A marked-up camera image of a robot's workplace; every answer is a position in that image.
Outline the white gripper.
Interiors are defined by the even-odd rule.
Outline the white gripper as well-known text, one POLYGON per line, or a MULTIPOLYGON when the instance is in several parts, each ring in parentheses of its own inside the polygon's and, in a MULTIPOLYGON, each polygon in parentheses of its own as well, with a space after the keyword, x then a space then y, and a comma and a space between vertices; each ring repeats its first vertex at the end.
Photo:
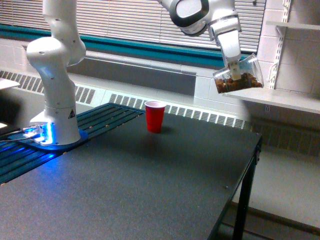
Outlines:
POLYGON ((241 48, 239 33, 240 20, 237 14, 218 18, 208 24, 210 39, 220 47, 225 66, 229 65, 231 78, 234 81, 241 79, 239 61, 241 48))

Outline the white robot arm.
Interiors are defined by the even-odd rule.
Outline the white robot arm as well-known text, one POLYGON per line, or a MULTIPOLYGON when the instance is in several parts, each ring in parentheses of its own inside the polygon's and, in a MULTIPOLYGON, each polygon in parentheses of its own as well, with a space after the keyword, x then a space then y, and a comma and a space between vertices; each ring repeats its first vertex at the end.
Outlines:
MULTIPOLYGON (((241 25, 234 1, 162 0, 160 4, 185 35, 199 36, 208 31, 210 39, 221 48, 232 78, 241 78, 241 25)), ((40 145, 69 145, 78 142, 81 136, 76 119, 75 84, 68 76, 67 67, 80 63, 86 55, 77 28, 77 2, 45 0, 42 13, 51 36, 30 42, 26 56, 41 77, 44 110, 30 123, 45 127, 45 134, 37 139, 40 145)))

